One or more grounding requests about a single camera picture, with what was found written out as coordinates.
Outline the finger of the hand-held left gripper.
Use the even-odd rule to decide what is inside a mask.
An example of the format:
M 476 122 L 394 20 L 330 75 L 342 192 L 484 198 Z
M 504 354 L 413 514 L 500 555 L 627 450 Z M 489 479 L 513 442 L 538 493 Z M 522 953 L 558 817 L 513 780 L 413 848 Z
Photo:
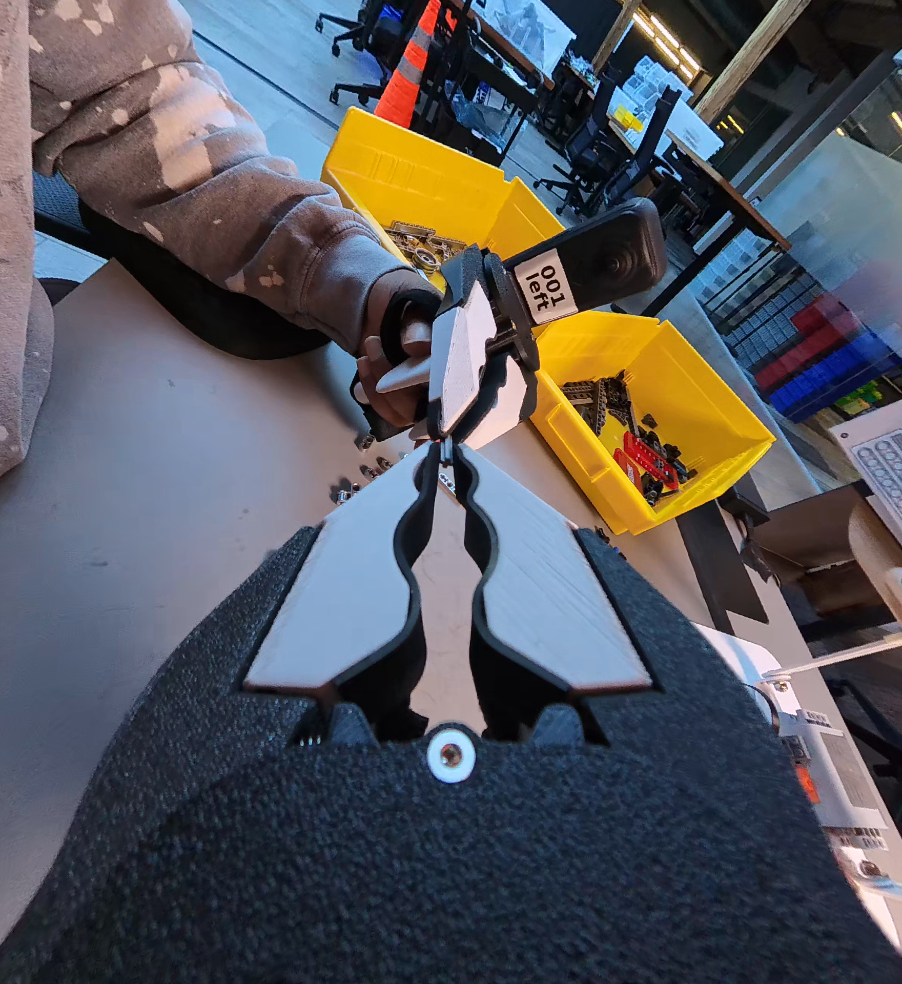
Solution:
M 515 357 L 493 357 L 475 403 L 461 418 L 461 444 L 482 449 L 516 428 L 535 409 L 537 387 L 537 377 Z
M 429 363 L 426 433 L 432 439 L 494 440 L 495 421 L 480 412 L 479 423 L 466 432 L 464 418 L 477 405 L 487 362 L 485 347 L 496 334 L 490 302 L 476 280 L 465 298 L 438 314 L 433 322 Z

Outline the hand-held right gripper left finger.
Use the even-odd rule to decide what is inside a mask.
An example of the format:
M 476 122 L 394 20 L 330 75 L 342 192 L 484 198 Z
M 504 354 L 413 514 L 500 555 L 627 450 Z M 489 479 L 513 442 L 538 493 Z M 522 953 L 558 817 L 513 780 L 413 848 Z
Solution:
M 431 539 L 441 445 L 428 443 L 318 527 L 243 679 L 247 692 L 359 707 L 383 742 L 411 742 L 425 667 L 413 564 Z

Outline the yellow bin with red panels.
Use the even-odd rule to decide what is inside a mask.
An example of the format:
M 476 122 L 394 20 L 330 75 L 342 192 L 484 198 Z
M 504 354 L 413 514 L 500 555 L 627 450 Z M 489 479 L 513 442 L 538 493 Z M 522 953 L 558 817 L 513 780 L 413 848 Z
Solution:
M 616 535 L 639 535 L 722 496 L 760 461 L 771 431 L 669 322 L 584 312 L 543 327 L 537 345 L 537 407 L 531 423 Z M 613 457 L 625 426 L 600 436 L 561 385 L 626 373 L 637 416 L 679 447 L 696 476 L 654 507 Z

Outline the person's left forearm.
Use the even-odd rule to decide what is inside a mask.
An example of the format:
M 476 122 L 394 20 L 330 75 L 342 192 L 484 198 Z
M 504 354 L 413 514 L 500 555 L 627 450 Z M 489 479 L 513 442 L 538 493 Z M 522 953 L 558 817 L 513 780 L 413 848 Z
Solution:
M 221 289 L 356 353 L 373 284 L 413 269 L 334 189 L 269 153 L 199 58 L 184 8 L 27 8 L 36 170 Z

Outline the grey desk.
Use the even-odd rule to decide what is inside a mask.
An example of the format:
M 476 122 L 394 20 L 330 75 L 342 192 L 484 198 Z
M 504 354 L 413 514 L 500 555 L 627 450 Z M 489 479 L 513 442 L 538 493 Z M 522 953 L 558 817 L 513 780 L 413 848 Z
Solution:
M 214 351 L 116 264 L 55 312 L 27 460 L 0 480 L 0 940 L 163 658 L 353 466 L 350 366 Z

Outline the person's left hand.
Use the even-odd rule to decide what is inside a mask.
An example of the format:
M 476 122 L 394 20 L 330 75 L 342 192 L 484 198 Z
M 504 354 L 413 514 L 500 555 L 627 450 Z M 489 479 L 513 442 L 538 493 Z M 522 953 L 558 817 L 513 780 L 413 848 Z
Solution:
M 365 402 L 395 427 L 416 422 L 428 384 L 384 394 L 377 384 L 394 366 L 390 353 L 400 352 L 401 361 L 431 355 L 433 319 L 441 302 L 441 293 L 407 268 L 380 277 L 368 295 L 357 348 L 359 384 Z

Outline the heap of dark building pieces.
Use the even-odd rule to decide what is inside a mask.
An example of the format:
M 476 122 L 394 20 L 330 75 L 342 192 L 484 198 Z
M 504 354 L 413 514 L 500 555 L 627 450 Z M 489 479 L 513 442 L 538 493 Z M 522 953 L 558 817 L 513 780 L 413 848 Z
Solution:
M 624 432 L 630 430 L 640 439 L 650 443 L 667 461 L 675 463 L 680 477 L 679 492 L 653 500 L 648 497 L 645 498 L 633 486 L 651 508 L 654 509 L 667 499 L 677 496 L 689 482 L 696 479 L 697 469 L 685 464 L 681 458 L 679 447 L 661 440 L 654 416 L 649 413 L 643 416 L 637 414 L 630 395 L 629 375 L 626 371 L 622 370 L 615 376 L 602 377 L 597 380 L 568 382 L 563 384 L 560 389 L 589 429 L 592 430 L 593 435 L 601 439 L 605 448 L 610 450 L 612 459 L 613 451 L 622 446 Z

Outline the black office chair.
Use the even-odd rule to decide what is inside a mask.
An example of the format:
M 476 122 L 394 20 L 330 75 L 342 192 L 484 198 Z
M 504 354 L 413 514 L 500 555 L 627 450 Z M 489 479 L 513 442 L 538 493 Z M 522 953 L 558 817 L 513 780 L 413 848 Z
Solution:
M 405 36 L 407 9 L 406 1 L 366 1 L 360 2 L 359 12 L 354 19 L 327 12 L 317 15 L 314 23 L 316 31 L 323 32 L 326 23 L 345 29 L 333 37 L 331 53 L 334 57 L 340 56 L 342 43 L 352 43 L 356 52 L 370 55 L 380 71 L 380 80 L 376 84 L 335 84 L 329 93 L 332 104 L 339 104 L 342 92 L 354 94 L 361 106 L 367 106 L 371 100 L 382 97 L 396 65 L 397 43 Z
M 563 145 L 567 168 L 554 166 L 560 178 L 534 180 L 532 188 L 564 192 L 556 215 L 569 208 L 574 215 L 590 218 L 624 201 L 631 189 L 649 172 L 655 150 L 663 136 L 680 92 L 666 87 L 655 103 L 654 113 L 643 131 L 639 147 L 632 154 L 617 148 L 613 130 L 602 125 L 593 114 Z

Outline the wooden top table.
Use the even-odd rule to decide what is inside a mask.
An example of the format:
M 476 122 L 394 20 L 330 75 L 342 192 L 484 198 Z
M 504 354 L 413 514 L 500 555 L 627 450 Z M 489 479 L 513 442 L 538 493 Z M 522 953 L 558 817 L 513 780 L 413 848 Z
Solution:
M 789 252 L 789 240 L 783 237 L 773 225 L 764 218 L 749 200 L 730 184 L 727 178 L 721 176 L 715 168 L 704 160 L 682 138 L 671 129 L 665 132 L 675 149 L 682 154 L 691 165 L 710 180 L 715 188 L 715 196 L 730 216 L 730 224 L 702 252 L 695 255 L 694 260 L 680 274 L 662 289 L 642 311 L 643 317 L 655 317 L 662 313 L 666 305 L 675 299 L 679 293 L 703 273 L 715 258 L 737 238 L 742 231 L 750 231 L 760 239 L 766 240 L 771 247 Z

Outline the stack of grey crates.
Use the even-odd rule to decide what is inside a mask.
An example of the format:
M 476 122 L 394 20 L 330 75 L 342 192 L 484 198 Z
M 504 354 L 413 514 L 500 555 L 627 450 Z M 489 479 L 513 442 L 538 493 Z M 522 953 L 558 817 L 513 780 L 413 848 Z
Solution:
M 789 252 L 741 230 L 694 282 L 694 293 L 740 367 L 757 372 L 801 336 L 792 317 L 822 284 Z

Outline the black power adapter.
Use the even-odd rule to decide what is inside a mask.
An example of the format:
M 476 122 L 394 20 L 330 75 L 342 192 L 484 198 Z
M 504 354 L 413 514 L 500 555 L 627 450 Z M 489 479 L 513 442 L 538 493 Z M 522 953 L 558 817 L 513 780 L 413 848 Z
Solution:
M 766 509 L 754 481 L 748 475 L 744 476 L 740 482 L 730 486 L 716 499 L 716 503 L 747 531 L 770 522 L 770 513 Z

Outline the black mesh pad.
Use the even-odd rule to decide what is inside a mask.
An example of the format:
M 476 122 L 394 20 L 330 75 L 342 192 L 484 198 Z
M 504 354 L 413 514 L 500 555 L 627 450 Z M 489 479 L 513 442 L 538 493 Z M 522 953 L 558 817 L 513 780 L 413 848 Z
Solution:
M 322 332 L 303 329 L 260 301 L 211 283 L 160 245 L 79 204 L 85 228 L 192 335 L 239 358 L 272 361 L 319 350 Z

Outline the orange traffic cone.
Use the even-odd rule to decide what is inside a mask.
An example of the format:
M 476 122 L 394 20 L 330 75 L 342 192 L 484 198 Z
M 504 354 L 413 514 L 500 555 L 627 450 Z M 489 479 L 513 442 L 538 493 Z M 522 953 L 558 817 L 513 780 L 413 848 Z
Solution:
M 440 1 L 427 2 L 375 106 L 375 117 L 405 129 L 411 127 L 440 10 Z

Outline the wooden book stand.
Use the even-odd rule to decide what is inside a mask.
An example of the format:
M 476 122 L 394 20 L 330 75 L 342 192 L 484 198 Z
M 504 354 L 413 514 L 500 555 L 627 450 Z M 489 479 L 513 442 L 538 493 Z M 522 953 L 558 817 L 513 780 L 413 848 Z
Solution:
M 768 724 L 776 690 L 843 730 L 888 824 L 886 850 L 835 858 L 902 954 L 902 544 L 850 485 L 770 513 L 747 531 L 715 502 L 676 520 L 703 597 L 696 628 Z

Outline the grey battery box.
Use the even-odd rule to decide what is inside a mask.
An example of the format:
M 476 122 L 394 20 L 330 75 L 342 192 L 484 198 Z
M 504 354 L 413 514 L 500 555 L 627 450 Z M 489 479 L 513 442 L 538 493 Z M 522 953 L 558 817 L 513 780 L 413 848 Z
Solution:
M 846 847 L 886 850 L 888 824 L 850 737 L 826 714 L 803 708 L 789 684 L 775 694 L 778 736 L 820 827 Z

